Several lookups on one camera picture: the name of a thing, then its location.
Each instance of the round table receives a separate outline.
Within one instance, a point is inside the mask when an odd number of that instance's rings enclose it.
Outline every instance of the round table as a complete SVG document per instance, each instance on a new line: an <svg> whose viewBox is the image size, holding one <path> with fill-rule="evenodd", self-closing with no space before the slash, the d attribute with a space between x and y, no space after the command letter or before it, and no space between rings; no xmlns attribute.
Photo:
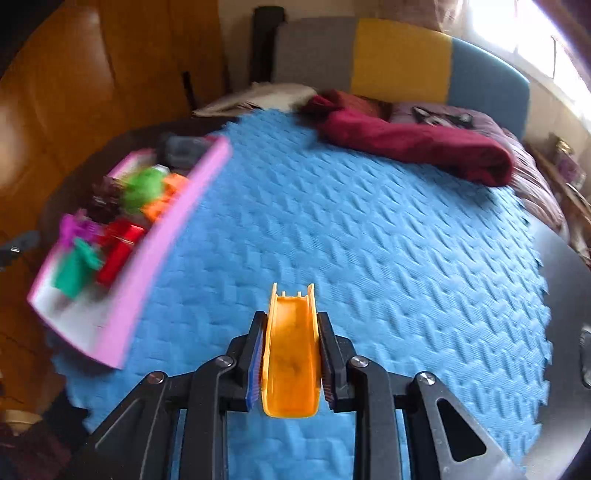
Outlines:
<svg viewBox="0 0 591 480"><path fill-rule="evenodd" d="M56 241L61 216L85 204L92 194L91 185L129 152L155 147L164 132L199 137L230 120L186 118L114 138L69 175L46 202L38 223L44 246L48 248ZM591 272L558 235L533 217L531 229L544 264L541 272L548 282L545 303L552 320L546 335L554 348L552 364L544 372L550 382L550 398L538 412L541 434L523 465L530 480L557 480L567 469L562 478L574 479L589 471L591 465L591 439L581 448L591 430L591 390L582 383L579 353L581 329L591 326L591 318L587 319L591 313Z"/></svg>

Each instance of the wall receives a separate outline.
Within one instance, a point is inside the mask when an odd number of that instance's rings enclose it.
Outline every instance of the wall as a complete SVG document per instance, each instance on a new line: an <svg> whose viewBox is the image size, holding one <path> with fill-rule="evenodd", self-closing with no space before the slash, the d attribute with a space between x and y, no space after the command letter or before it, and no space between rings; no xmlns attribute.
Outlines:
<svg viewBox="0 0 591 480"><path fill-rule="evenodd" d="M248 86L251 15L253 9L261 4L284 7L288 19L295 20L304 17L373 17L378 10L379 0L219 0L220 23L234 90ZM462 22L458 22L451 34L461 38L464 36L463 30ZM549 134L553 132L564 138L573 147L576 160L591 177L591 135L554 93L526 72L523 73L531 82L530 114L525 139L549 154ZM591 194L591 179L583 187L583 194Z"/></svg>

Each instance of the orange toy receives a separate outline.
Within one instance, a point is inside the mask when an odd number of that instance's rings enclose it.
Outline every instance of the orange toy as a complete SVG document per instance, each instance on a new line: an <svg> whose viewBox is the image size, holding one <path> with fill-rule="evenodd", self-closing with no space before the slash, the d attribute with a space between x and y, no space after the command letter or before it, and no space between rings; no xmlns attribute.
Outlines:
<svg viewBox="0 0 591 480"><path fill-rule="evenodd" d="M281 297L273 284L261 375L261 397L270 417L311 417L320 398L320 349L314 284L308 295Z"/></svg>
<svg viewBox="0 0 591 480"><path fill-rule="evenodd" d="M146 216L146 218L154 223L170 208L174 200L174 196L180 193L189 182L187 177L183 177L177 173L171 173L164 177L162 183L164 184L163 195L147 205L144 205L140 210Z"/></svg>

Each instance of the black speaker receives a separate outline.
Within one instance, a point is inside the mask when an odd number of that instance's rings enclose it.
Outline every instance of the black speaker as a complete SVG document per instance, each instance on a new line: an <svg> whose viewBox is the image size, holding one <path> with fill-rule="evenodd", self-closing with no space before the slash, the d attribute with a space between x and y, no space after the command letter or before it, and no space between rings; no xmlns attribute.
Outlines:
<svg viewBox="0 0 591 480"><path fill-rule="evenodd" d="M282 7L257 7L252 14L250 83L270 82L277 27L285 21Z"/></svg>

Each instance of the window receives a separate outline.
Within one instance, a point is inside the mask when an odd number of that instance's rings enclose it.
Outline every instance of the window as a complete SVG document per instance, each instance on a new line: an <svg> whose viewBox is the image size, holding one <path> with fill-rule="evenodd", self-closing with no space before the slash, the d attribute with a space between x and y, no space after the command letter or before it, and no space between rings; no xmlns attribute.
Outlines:
<svg viewBox="0 0 591 480"><path fill-rule="evenodd" d="M562 47L560 32L532 0L469 0L469 18L468 28L477 37L470 40L492 47L517 67L525 60L564 93L579 115L591 119L591 92Z"/></svg>

